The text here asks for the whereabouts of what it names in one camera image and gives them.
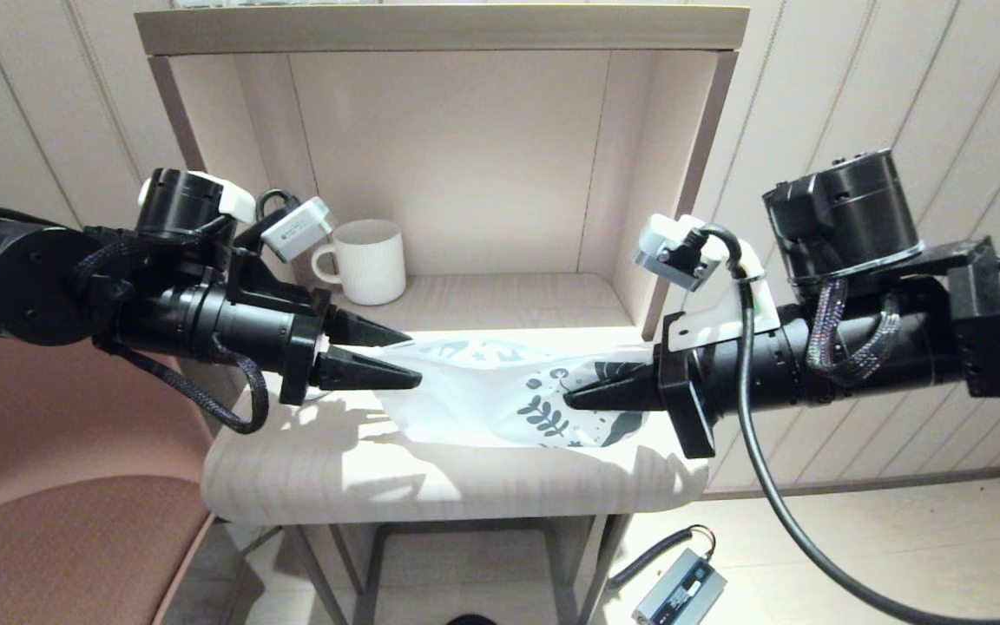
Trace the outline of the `white floral zipper pouch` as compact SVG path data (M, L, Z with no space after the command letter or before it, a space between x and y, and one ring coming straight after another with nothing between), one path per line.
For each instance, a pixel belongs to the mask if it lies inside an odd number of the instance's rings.
M644 424L643 409L573 409L564 396L654 359L644 344L611 351L549 349L479 335L388 345L374 356L421 377L417 387L376 395L409 439L481 448L622 442Z

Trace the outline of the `white ribbed mug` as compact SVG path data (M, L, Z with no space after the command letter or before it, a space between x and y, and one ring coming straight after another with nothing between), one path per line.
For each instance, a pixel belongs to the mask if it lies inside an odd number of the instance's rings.
M341 286L353 304L389 304L406 289L404 237L397 224L385 219L341 224L328 244L311 254L311 270L326 284Z

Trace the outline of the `light wooden desk with hutch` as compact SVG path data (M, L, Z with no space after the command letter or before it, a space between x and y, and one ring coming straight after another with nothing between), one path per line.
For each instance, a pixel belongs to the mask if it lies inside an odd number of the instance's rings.
M655 335L669 290L631 264L694 209L747 0L174 3L136 31L191 168L397 222L409 284L365 316L604 349ZM631 517L698 498L669 419L608 450L438 450L338 394L225 434L207 501L279 525L334 625L370 625L385 539L539 530L556 608L588 622Z

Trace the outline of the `grey power adapter box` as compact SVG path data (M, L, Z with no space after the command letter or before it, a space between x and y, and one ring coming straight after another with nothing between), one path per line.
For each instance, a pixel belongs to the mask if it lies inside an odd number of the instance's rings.
M727 586L709 559L684 550L632 610L636 625L701 625Z

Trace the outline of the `brown pink chair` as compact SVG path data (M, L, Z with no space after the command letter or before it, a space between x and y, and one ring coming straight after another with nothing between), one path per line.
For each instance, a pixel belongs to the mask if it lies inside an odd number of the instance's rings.
M211 443L122 360L0 338L0 625L160 625L212 522Z

